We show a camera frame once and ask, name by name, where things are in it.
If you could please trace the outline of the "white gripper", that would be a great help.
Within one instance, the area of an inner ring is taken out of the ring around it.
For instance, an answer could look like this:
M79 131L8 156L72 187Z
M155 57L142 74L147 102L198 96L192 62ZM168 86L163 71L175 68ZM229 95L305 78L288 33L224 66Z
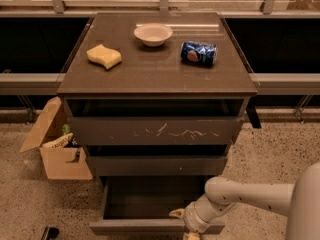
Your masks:
M194 202L189 204L185 209L179 208L170 211L169 216L175 218L183 217L185 226L190 231L183 234L183 240L200 240L199 234L204 233L209 227L209 224L197 214Z

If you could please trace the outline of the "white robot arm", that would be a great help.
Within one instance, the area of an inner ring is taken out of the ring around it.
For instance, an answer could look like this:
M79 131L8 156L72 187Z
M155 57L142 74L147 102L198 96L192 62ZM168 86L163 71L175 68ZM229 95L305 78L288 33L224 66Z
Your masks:
M200 240L212 221L244 203L287 217L285 240L320 240L320 163L305 169L294 184L238 183L212 177L205 193L169 215L182 219L184 240Z

